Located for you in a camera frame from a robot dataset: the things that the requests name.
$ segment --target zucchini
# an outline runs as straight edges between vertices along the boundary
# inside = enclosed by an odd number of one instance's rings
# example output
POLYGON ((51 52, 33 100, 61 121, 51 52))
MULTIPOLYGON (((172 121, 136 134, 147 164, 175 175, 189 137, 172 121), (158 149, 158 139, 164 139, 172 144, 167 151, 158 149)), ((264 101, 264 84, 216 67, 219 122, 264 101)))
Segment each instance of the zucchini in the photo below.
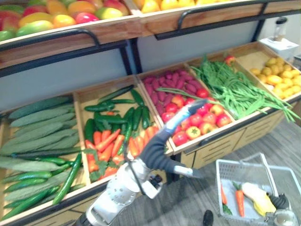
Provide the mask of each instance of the zucchini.
POLYGON ((9 186, 7 189, 4 190, 4 193, 13 192, 15 190, 18 190, 18 189, 21 189, 24 187, 29 187, 32 185, 38 185, 38 184, 44 183, 45 181, 47 181, 47 179, 44 179, 44 178, 30 178, 30 179, 22 180, 18 183, 15 183, 15 184, 9 186))
POLYGON ((49 109, 49 110, 43 110, 40 112, 36 112, 33 114, 29 114, 27 116, 24 116, 22 118, 19 118, 17 120, 14 120, 10 127, 20 127, 25 126, 28 124, 32 124, 39 121, 44 121, 47 119, 52 119, 54 117, 57 117, 62 114, 68 113, 67 109, 49 109))
POLYGON ((15 145, 15 144, 19 144, 22 142, 36 140, 38 138, 45 137, 51 133, 54 133, 54 132, 60 130, 62 127, 63 127, 63 124, 61 122, 49 124, 49 125, 43 126, 41 128, 34 129, 34 130, 27 132, 14 139, 11 139, 7 143, 5 143, 4 146, 15 145))
POLYGON ((42 192, 46 189, 49 189, 51 187, 60 185, 63 183, 68 175, 69 175, 70 170, 66 170, 60 174, 57 174, 51 178, 49 178, 45 183, 39 184, 39 185, 33 185, 30 187, 25 187, 21 188, 19 190, 13 191, 9 194, 7 194, 4 197, 4 200, 6 201, 15 201, 15 200, 21 200, 21 199, 26 199, 29 198, 35 194, 38 194, 39 192, 42 192))
POLYGON ((51 162, 30 161, 1 156, 0 167, 17 171, 53 171, 60 167, 51 162))
POLYGON ((65 121, 68 121, 68 120, 74 118, 74 116, 75 116, 74 113, 67 113, 67 114, 57 116, 57 117, 52 118, 52 119, 36 122, 36 123, 30 124, 30 125, 21 127, 19 130, 17 130, 14 133, 14 136, 18 137, 18 136, 20 136, 24 133, 27 133, 27 132, 32 131, 34 129, 37 129, 37 128, 40 128, 42 126, 46 126, 46 125, 49 125, 49 124, 52 124, 52 123, 55 123, 55 122, 65 122, 65 121))
POLYGON ((12 175, 9 177, 5 177, 1 180, 3 184, 20 181, 20 180, 26 180, 30 178, 44 178, 48 179, 52 176, 52 174, 48 171, 36 171, 36 172, 26 172, 26 173, 19 173, 16 175, 12 175))
POLYGON ((8 118, 10 119, 18 119, 24 117, 26 115, 32 114, 34 112, 38 112, 56 105, 60 105, 69 101, 68 97, 54 97, 46 100, 40 100, 31 105, 27 105, 21 107, 14 112, 12 112, 8 118))
POLYGON ((107 100, 111 100, 115 97, 119 97, 120 95, 130 91, 132 88, 134 88, 134 85, 130 85, 130 86, 126 86, 124 88, 118 89, 115 92, 112 92, 112 93, 110 93, 108 95, 105 95, 104 97, 100 98, 98 100, 98 102, 101 103, 101 102, 104 102, 104 101, 107 101, 107 100))
POLYGON ((80 151, 80 147, 52 149, 52 150, 44 149, 44 150, 35 151, 35 152, 13 154, 12 157, 22 158, 22 159, 29 159, 29 158, 36 158, 36 157, 57 157, 57 156, 76 153, 79 151, 80 151))

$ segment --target wooden crate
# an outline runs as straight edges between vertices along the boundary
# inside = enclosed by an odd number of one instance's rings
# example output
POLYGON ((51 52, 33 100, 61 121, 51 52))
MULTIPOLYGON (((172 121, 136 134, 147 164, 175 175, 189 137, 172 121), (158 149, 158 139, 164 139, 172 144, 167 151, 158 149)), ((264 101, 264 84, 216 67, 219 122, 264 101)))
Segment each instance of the wooden crate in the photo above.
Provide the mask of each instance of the wooden crate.
MULTIPOLYGON (((7 118, 7 114, 10 113, 10 112, 11 111, 2 112, 2 114, 6 114, 6 117, 4 117, 2 119, 1 125, 0 125, 0 147, 2 147, 2 145, 4 143, 6 143, 8 141, 8 139, 13 136, 13 133, 17 130, 17 128, 10 128, 9 127, 9 123, 11 121, 7 118)), ((73 127, 73 129, 78 129, 79 130, 79 125, 78 124, 75 125, 73 127)), ((77 155, 76 153, 69 154, 69 155, 64 155, 64 156, 62 156, 62 158, 70 160, 70 161, 73 161, 73 160, 75 160, 76 155, 77 155)), ((4 178, 7 175, 10 175, 12 172, 13 172, 12 170, 9 170, 9 169, 7 170, 7 169, 1 169, 0 168, 0 179, 4 178)), ((73 182, 72 185, 81 184, 81 183, 86 184, 86 186, 88 186, 90 184, 90 181, 88 179, 88 173, 85 172, 85 167, 81 168, 79 170, 78 175, 75 178, 75 180, 74 180, 74 182, 73 182)), ((6 205, 6 204, 9 203, 7 201, 4 201, 4 193, 3 193, 4 189, 6 189, 9 185, 11 185, 11 183, 10 184, 0 184, 0 191, 2 191, 0 193, 0 217, 2 217, 3 215, 5 215, 6 213, 8 213, 11 210, 11 209, 4 209, 3 208, 4 205, 6 205)), ((63 199, 63 201, 66 200, 66 199, 68 199, 68 198, 70 198, 70 197, 78 195, 84 189, 85 189, 85 187, 82 188, 82 189, 76 190, 74 192, 68 193, 65 196, 65 198, 63 199)), ((24 211, 24 212, 22 212, 22 213, 20 213, 18 215, 15 215, 15 216, 13 216, 13 217, 11 217, 9 219, 0 221, 0 226, 1 225, 5 225, 5 224, 10 223, 10 222, 13 222, 13 221, 15 221, 17 219, 23 218, 23 217, 25 217, 25 216, 27 216, 29 214, 32 214, 32 213, 37 212, 37 211, 40 211, 40 210, 42 210, 44 208, 47 208, 47 207, 49 207, 51 205, 52 205, 52 201, 49 201, 49 202, 44 203, 44 204, 42 204, 40 206, 37 206, 35 208, 29 209, 27 211, 24 211)))

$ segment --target green vegetable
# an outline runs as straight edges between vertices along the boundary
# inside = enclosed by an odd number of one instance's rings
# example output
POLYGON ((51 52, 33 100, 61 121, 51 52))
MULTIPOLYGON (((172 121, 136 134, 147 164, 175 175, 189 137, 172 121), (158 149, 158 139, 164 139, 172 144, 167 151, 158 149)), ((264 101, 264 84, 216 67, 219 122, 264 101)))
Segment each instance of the green vegetable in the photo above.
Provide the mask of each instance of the green vegetable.
POLYGON ((27 133, 27 132, 32 131, 34 129, 38 129, 42 126, 46 126, 46 125, 49 125, 49 124, 52 124, 52 123, 55 123, 55 122, 66 122, 66 121, 74 118, 74 116, 75 116, 74 113, 67 113, 67 114, 63 114, 63 115, 54 117, 52 119, 48 119, 48 120, 45 120, 45 121, 40 121, 40 122, 36 122, 36 123, 30 124, 30 125, 26 125, 26 126, 21 127, 19 130, 17 130, 14 133, 14 136, 18 137, 18 136, 20 136, 24 133, 27 133))
POLYGON ((26 115, 32 114, 34 112, 38 112, 56 105, 60 105, 62 103, 66 103, 67 101, 69 101, 68 97, 54 97, 47 100, 41 100, 31 105, 27 105, 15 110, 9 115, 9 118, 18 119, 26 115))
POLYGON ((19 126, 25 126, 28 124, 32 124, 35 122, 52 119, 54 117, 57 117, 59 115, 63 115, 68 113, 67 109, 49 109, 49 110, 43 110, 36 113, 29 114, 27 116, 24 116, 22 118, 14 120, 10 126, 11 127, 19 127, 19 126))
POLYGON ((139 106, 136 108, 134 112, 134 117, 133 117, 133 131, 137 131, 142 115, 142 106, 139 106))
POLYGON ((15 144, 19 144, 19 143, 23 143, 23 142, 27 142, 27 141, 36 140, 38 138, 45 137, 49 134, 52 134, 52 133, 60 130, 62 127, 63 127, 63 124, 61 122, 49 124, 49 125, 43 126, 41 128, 34 129, 30 132, 27 132, 17 138, 11 139, 5 144, 5 146, 15 145, 15 144))
POLYGON ((135 89, 131 90, 131 94, 134 100, 137 102, 137 104, 139 104, 140 106, 144 106, 144 101, 142 99, 142 96, 135 89))
POLYGON ((81 164, 81 153, 79 153, 78 156, 76 157, 75 163, 70 171, 70 174, 68 175, 68 178, 65 181, 64 185, 61 187, 58 194, 54 198, 53 204, 58 204, 68 193, 68 191, 70 190, 70 187, 79 171, 80 164, 81 164))
POLYGON ((23 158, 23 159, 36 158, 36 157, 57 157, 61 155, 76 153, 79 151, 80 151, 80 147, 71 147, 71 148, 53 149, 53 150, 45 149, 45 150, 35 151, 35 152, 12 154, 12 157, 23 158))
POLYGON ((12 192, 12 191, 15 191, 15 190, 18 190, 18 189, 21 189, 24 187, 29 187, 32 185, 38 185, 38 184, 44 183, 45 181, 47 181, 47 180, 44 178, 26 179, 26 180, 20 181, 18 183, 15 183, 15 184, 9 186, 7 189, 4 190, 4 193, 12 192))
POLYGON ((105 95, 104 97, 100 98, 98 100, 98 102, 100 103, 100 102, 104 102, 104 101, 107 101, 107 100, 111 100, 115 97, 119 97, 120 95, 130 91, 132 88, 134 88, 134 85, 130 85, 130 86, 126 86, 124 88, 118 89, 117 91, 112 92, 112 93, 110 93, 108 95, 105 95))
POLYGON ((16 175, 12 175, 9 177, 5 177, 1 180, 3 184, 9 183, 9 182, 15 182, 19 180, 26 180, 30 178, 44 178, 48 179, 52 176, 52 174, 48 171, 35 171, 35 172, 26 172, 26 173, 19 173, 16 175))
POLYGON ((17 171, 53 171, 60 167, 51 162, 29 161, 1 156, 0 167, 17 171))
POLYGON ((26 198, 29 198, 35 194, 38 194, 39 192, 42 192, 46 189, 52 188, 53 186, 60 185, 67 179, 69 172, 70 172, 70 170, 66 170, 60 174, 57 174, 57 175, 49 178, 43 184, 33 185, 30 187, 25 187, 25 188, 21 188, 19 190, 13 191, 13 192, 7 194, 4 197, 4 200, 15 201, 15 200, 26 199, 26 198))
POLYGON ((148 128, 151 125, 150 122, 150 111, 147 106, 144 106, 142 109, 142 127, 143 129, 148 128))

